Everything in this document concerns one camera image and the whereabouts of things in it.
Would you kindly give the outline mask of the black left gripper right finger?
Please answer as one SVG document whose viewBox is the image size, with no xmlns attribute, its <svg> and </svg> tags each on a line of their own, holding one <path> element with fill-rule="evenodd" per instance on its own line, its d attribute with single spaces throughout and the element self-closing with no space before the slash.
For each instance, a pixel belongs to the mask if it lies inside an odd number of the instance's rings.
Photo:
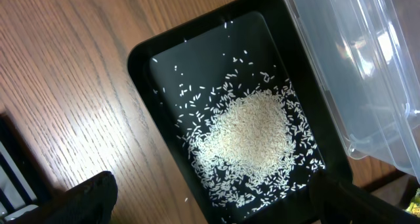
<svg viewBox="0 0 420 224">
<path fill-rule="evenodd" d="M 322 224 L 419 224 L 419 218 L 342 181 L 324 170 L 308 184 L 310 201 Z"/>
</svg>

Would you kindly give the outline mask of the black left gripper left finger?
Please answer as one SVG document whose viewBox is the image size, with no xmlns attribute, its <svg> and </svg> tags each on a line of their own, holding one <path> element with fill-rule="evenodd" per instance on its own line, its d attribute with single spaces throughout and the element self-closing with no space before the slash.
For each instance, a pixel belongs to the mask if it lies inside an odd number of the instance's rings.
<svg viewBox="0 0 420 224">
<path fill-rule="evenodd" d="M 17 217 L 21 224 L 108 224 L 118 187 L 110 171 L 102 171 L 46 204 Z"/>
</svg>

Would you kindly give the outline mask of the white rice pile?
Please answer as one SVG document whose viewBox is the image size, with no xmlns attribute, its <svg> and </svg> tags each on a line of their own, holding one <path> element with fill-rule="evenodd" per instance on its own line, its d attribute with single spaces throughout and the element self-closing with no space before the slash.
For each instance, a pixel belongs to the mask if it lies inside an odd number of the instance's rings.
<svg viewBox="0 0 420 224">
<path fill-rule="evenodd" d="M 274 74 L 261 70 L 262 82 L 244 87 L 240 69 L 253 61 L 243 53 L 228 61 L 234 67 L 220 83 L 193 95 L 178 85 L 182 101 L 196 108 L 179 139 L 211 204 L 242 210 L 256 202 L 253 213 L 304 189 L 326 165 L 290 80 L 267 89 Z"/>
</svg>

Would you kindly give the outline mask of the yellow green snack wrapper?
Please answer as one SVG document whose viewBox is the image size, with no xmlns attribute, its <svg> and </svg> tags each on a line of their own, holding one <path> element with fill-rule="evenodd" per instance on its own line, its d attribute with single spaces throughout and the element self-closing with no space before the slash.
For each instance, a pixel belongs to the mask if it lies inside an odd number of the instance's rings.
<svg viewBox="0 0 420 224">
<path fill-rule="evenodd" d="M 409 206 L 406 208 L 406 212 L 420 217 L 420 189 L 416 190 L 415 196 L 410 200 Z"/>
</svg>

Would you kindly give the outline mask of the black waste tray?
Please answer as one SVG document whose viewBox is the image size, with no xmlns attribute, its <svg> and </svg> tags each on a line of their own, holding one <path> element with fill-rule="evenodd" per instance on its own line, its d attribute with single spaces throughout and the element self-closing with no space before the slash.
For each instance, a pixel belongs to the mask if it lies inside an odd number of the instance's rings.
<svg viewBox="0 0 420 224">
<path fill-rule="evenodd" d="M 200 86 L 220 83 L 234 67 L 228 58 L 239 53 L 254 63 L 240 69 L 238 82 L 244 87 L 261 83 L 261 70 L 274 74 L 267 89 L 290 80 L 314 132 L 316 157 L 329 174 L 351 183 L 347 155 L 284 0 L 235 0 L 221 6 L 138 44 L 127 69 L 207 222 L 310 223 L 316 212 L 306 189 L 257 213 L 251 213 L 256 202 L 242 210 L 213 206 L 179 139 L 196 111 L 182 101 L 179 84 L 193 95 Z"/>
</svg>

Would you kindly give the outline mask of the clear plastic bin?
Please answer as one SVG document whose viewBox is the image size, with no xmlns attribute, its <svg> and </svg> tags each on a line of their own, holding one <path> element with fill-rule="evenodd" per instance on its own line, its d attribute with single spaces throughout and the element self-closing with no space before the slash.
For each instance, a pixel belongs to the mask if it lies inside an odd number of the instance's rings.
<svg viewBox="0 0 420 224">
<path fill-rule="evenodd" d="M 284 0 L 343 148 L 419 175 L 419 67 L 393 0 Z"/>
</svg>

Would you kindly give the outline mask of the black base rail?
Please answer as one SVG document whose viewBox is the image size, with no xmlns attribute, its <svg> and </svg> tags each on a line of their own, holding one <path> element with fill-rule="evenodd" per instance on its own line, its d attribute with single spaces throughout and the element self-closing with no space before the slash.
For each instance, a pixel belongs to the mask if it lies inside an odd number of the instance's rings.
<svg viewBox="0 0 420 224">
<path fill-rule="evenodd" d="M 51 198 L 26 141 L 11 118 L 1 113 L 1 222 L 12 221 Z"/>
</svg>

